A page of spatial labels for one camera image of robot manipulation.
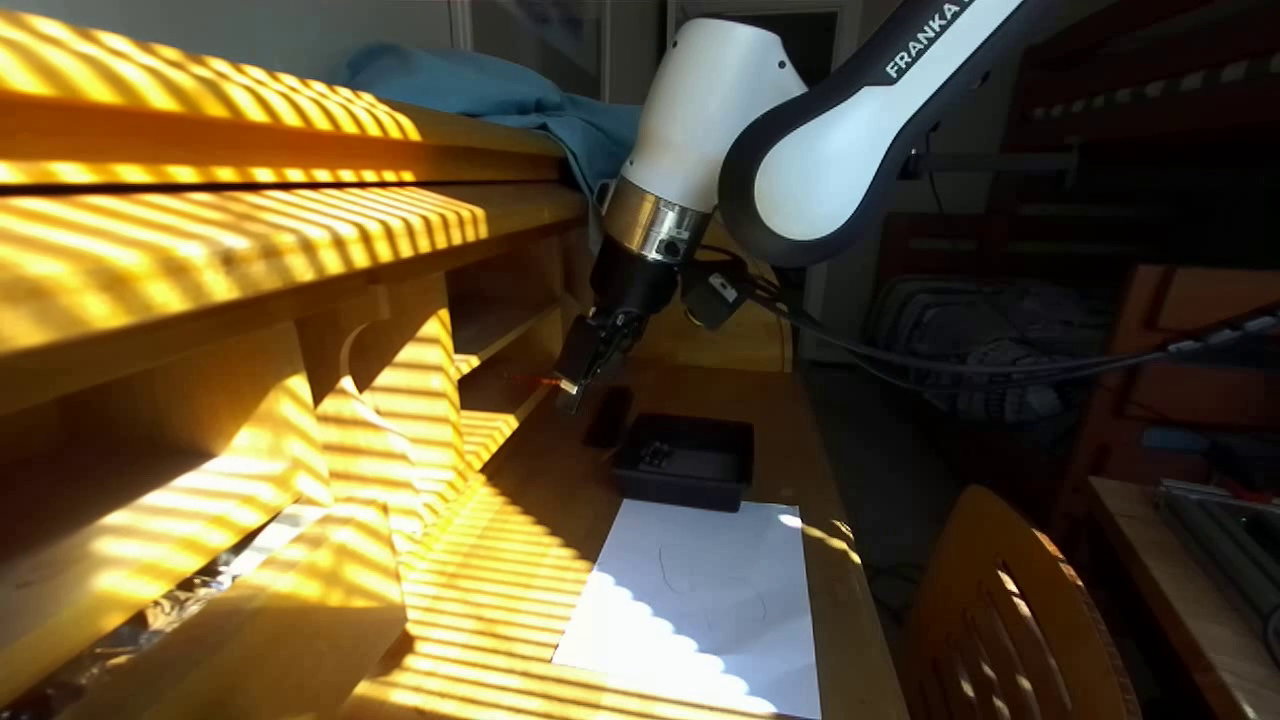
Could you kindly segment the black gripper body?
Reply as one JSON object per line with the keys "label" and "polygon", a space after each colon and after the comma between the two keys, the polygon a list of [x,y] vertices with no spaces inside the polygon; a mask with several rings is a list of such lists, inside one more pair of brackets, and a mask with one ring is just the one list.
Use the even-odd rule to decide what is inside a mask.
{"label": "black gripper body", "polygon": [[678,294],[678,268],[605,238],[594,263],[594,308],[574,318],[570,362],[617,362],[646,337],[647,318]]}

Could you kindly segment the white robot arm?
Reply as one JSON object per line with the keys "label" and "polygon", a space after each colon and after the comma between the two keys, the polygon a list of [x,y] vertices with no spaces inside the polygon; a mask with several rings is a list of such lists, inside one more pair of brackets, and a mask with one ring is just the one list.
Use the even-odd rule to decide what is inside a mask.
{"label": "white robot arm", "polygon": [[905,0],[818,83],[799,81],[775,33],[690,19],[607,186],[594,303],[570,329],[561,388],[587,388],[635,349],[714,216],[764,263],[804,268],[844,250],[942,105],[979,74],[1033,6]]}

